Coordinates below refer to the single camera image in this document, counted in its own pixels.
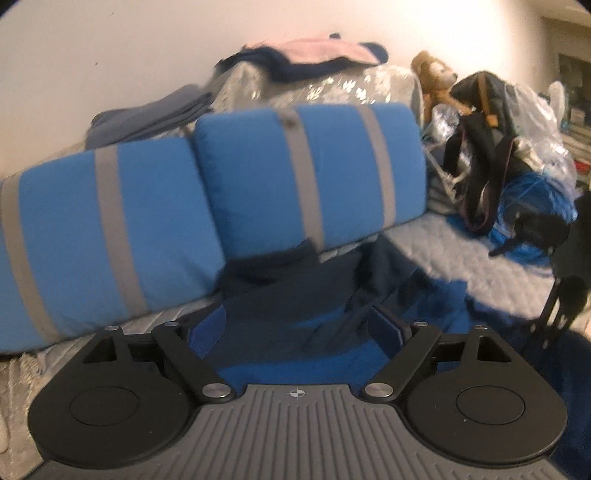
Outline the blue fleece jacket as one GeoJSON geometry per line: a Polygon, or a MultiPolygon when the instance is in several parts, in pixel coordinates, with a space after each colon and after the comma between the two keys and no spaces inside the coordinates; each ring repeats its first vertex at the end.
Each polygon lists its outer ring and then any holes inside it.
{"type": "Polygon", "coordinates": [[[187,345],[236,390],[254,383],[339,383],[360,391],[399,351],[401,327],[447,334],[483,324],[523,351],[527,321],[427,275],[387,238],[327,261],[296,248],[226,263],[221,302],[192,316],[187,345]]]}

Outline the folded navy white clothes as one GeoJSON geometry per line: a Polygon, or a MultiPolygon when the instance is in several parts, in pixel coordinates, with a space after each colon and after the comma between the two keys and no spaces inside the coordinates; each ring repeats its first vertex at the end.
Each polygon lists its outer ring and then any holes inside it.
{"type": "Polygon", "coordinates": [[[263,41],[245,45],[215,65],[217,74],[239,63],[262,67],[271,80],[293,83],[334,75],[348,68],[372,68],[389,61],[387,49],[374,42],[349,42],[339,34],[287,42],[263,41]]]}

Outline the left blue striped pillow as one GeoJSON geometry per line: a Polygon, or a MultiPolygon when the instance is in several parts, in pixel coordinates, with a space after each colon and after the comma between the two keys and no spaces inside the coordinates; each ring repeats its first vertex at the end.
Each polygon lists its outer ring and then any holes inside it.
{"type": "Polygon", "coordinates": [[[29,168],[1,183],[1,350],[42,349],[200,299],[224,262],[184,139],[29,168]]]}

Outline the blue striped pillow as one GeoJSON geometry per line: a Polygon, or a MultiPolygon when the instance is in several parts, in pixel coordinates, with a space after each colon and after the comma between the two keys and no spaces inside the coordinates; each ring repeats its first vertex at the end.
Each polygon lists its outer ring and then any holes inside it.
{"type": "Polygon", "coordinates": [[[332,250],[427,210],[421,132],[401,103],[210,114],[194,137],[229,258],[332,250]]]}
{"type": "Polygon", "coordinates": [[[200,299],[224,262],[184,139],[29,168],[1,183],[1,350],[42,349],[200,299]]]}

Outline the striped canvas tote bag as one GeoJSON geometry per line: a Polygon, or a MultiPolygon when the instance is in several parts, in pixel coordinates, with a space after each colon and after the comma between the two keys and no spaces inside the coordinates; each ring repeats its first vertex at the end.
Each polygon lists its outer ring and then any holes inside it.
{"type": "Polygon", "coordinates": [[[460,154],[459,173],[452,174],[444,169],[445,142],[430,136],[423,139],[428,173],[428,208],[442,215],[459,212],[465,195],[465,185],[470,173],[466,158],[460,154]]]}

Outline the clear plastic bag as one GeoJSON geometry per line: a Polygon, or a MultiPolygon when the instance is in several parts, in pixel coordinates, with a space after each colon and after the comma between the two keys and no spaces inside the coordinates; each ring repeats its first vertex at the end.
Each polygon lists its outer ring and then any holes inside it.
{"type": "Polygon", "coordinates": [[[565,148],[554,110],[529,86],[505,85],[505,100],[517,137],[517,156],[575,199],[577,174],[565,148]]]}

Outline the black bag red trim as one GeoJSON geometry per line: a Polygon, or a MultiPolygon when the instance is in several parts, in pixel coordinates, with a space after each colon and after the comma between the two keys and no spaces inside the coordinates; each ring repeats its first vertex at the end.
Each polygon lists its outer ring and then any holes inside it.
{"type": "Polygon", "coordinates": [[[473,108],[460,118],[448,141],[444,165],[456,170],[464,145],[473,157],[460,203],[467,228],[478,236],[488,234],[497,218],[517,134],[508,100],[514,87],[496,75],[481,71],[456,84],[451,96],[473,108]]]}

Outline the right blue striped pillow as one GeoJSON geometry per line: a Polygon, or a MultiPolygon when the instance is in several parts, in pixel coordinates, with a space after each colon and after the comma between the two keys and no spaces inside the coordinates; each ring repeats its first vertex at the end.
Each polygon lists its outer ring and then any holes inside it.
{"type": "Polygon", "coordinates": [[[427,210],[421,132],[401,103],[210,114],[194,137],[229,258],[332,250],[427,210]]]}

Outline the grey folded garment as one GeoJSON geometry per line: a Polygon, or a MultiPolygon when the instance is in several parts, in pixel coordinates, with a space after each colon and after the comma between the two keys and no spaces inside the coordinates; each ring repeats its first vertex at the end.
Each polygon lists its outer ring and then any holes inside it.
{"type": "Polygon", "coordinates": [[[211,92],[189,84],[139,107],[100,112],[90,123],[85,147],[93,150],[142,140],[183,126],[207,113],[213,99],[211,92]]]}

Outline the brown teddy bear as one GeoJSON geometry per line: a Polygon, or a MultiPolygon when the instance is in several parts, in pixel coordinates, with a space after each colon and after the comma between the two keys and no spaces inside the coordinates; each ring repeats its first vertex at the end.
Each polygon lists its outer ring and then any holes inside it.
{"type": "Polygon", "coordinates": [[[443,60],[423,50],[411,62],[411,69],[420,81],[423,93],[424,120],[431,122],[432,109],[437,96],[448,92],[458,80],[458,74],[443,60]]]}

